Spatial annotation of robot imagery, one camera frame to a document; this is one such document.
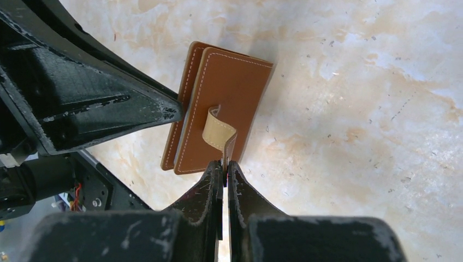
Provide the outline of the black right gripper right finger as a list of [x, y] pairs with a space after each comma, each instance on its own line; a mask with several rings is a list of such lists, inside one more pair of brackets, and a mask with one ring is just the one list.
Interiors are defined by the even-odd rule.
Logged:
[[231, 261], [406, 261], [402, 245], [381, 219], [291, 216], [269, 202], [228, 165]]

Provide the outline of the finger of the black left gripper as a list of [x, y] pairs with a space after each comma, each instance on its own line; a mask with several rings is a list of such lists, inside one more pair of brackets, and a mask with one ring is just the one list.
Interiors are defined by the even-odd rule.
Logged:
[[84, 31], [63, 7], [1, 8], [1, 101], [34, 151], [82, 150], [179, 121], [177, 94]]

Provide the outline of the brown leather card holder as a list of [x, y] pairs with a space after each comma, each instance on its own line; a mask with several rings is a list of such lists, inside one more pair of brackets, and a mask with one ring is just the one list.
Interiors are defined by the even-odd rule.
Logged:
[[186, 114], [170, 128], [161, 168], [185, 175], [204, 171], [212, 160], [239, 161], [272, 68], [256, 57], [192, 42], [178, 97]]

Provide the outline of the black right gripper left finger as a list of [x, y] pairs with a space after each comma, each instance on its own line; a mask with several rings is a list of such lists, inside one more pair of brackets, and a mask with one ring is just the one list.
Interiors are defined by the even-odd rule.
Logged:
[[129, 209], [46, 216], [21, 261], [216, 261], [222, 236], [222, 164], [161, 211]]

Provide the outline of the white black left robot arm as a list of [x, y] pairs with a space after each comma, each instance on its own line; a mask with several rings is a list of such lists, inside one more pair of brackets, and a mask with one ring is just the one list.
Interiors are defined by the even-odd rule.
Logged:
[[1, 1], [1, 219], [61, 193], [72, 211], [146, 209], [87, 149], [179, 121], [177, 98], [59, 1]]

